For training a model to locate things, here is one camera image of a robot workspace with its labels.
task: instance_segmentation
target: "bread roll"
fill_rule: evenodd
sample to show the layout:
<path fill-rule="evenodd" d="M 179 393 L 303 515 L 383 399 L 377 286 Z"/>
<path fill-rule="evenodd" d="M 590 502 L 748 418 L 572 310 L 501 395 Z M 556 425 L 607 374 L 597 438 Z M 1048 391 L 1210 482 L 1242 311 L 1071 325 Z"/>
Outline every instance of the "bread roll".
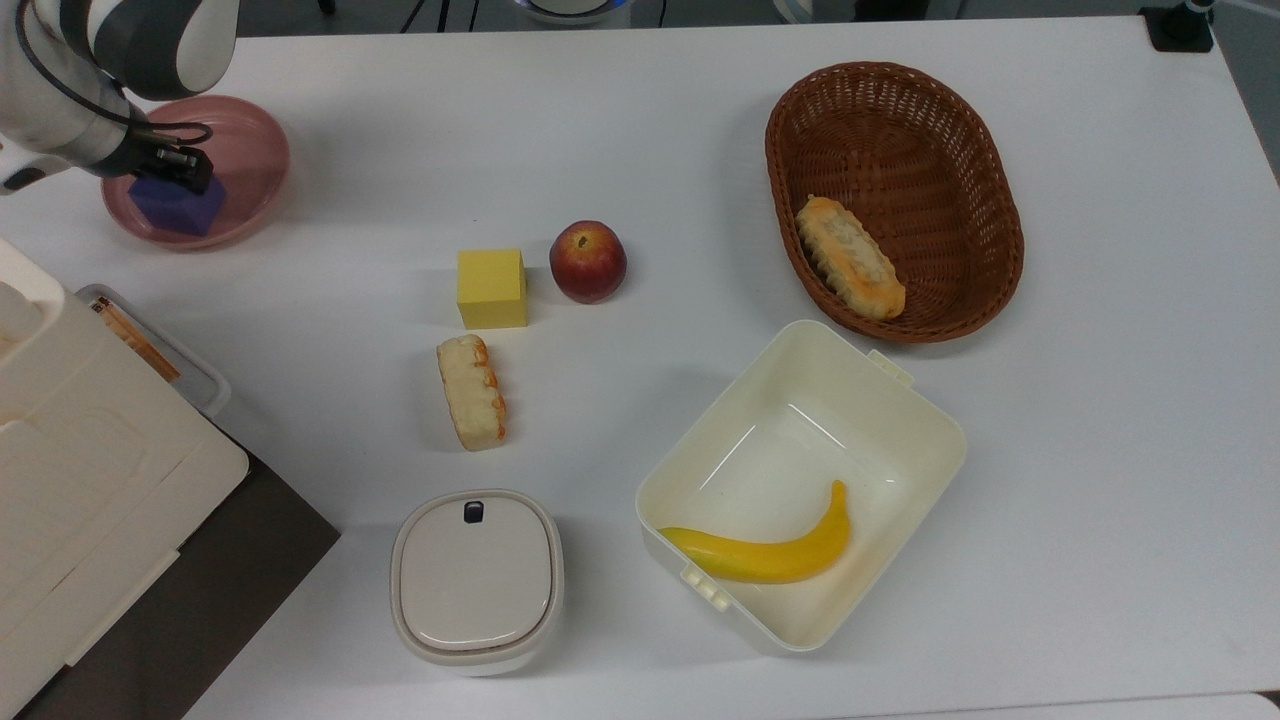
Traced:
<path fill-rule="evenodd" d="M 435 359 L 462 447 L 475 452 L 502 445 L 507 437 L 507 402 L 498 391 L 484 341 L 474 334 L 447 340 L 435 348 Z"/>
<path fill-rule="evenodd" d="M 813 255 L 818 274 L 859 315 L 888 320 L 902 314 L 906 287 L 893 264 L 840 202 L 809 196 L 796 214 L 800 238 Z"/>

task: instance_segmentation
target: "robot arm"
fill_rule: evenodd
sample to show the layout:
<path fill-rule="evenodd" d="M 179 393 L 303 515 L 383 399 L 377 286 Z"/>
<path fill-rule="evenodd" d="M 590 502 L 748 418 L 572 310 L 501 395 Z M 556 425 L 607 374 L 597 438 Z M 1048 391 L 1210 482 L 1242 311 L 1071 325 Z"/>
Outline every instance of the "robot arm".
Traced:
<path fill-rule="evenodd" d="M 146 123 L 120 86 L 150 100 L 209 90 L 230 64 L 238 9 L 239 0 L 0 0 L 0 135 L 8 138 L 0 195 L 69 165 L 202 191 L 211 172 L 204 154 L 163 135 L 175 128 Z"/>

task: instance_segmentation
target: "red apple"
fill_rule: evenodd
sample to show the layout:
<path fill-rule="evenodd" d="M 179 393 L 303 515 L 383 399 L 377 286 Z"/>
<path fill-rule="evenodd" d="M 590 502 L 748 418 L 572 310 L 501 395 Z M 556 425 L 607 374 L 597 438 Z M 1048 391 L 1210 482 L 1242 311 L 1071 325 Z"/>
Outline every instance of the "red apple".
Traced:
<path fill-rule="evenodd" d="M 579 220 L 552 243 L 552 277 L 571 300 L 599 302 L 627 274 L 627 254 L 604 223 Z"/>

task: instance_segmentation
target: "banana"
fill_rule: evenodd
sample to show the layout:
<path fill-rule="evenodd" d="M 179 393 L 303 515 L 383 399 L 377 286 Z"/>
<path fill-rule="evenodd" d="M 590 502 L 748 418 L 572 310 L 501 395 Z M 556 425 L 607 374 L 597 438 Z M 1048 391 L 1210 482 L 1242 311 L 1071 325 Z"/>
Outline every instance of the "banana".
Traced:
<path fill-rule="evenodd" d="M 831 505 L 808 534 L 763 543 L 722 538 L 689 528 L 658 530 L 707 574 L 744 583 L 794 583 L 831 568 L 849 544 L 845 483 L 831 483 Z"/>

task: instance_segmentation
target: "brown basket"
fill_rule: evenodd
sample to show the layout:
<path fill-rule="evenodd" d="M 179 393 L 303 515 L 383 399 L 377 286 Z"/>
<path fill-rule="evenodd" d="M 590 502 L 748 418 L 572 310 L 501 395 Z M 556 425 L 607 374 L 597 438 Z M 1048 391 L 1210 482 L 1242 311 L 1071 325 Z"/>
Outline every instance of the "brown basket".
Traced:
<path fill-rule="evenodd" d="M 982 118 L 951 88 L 893 63 L 846 63 L 788 90 L 764 151 L 778 224 L 800 282 L 841 325 L 897 342 L 969 334 L 1009 304 L 1023 231 Z M 796 231 L 809 195 L 863 222 L 906 286 L 892 320 L 850 310 L 814 272 Z"/>

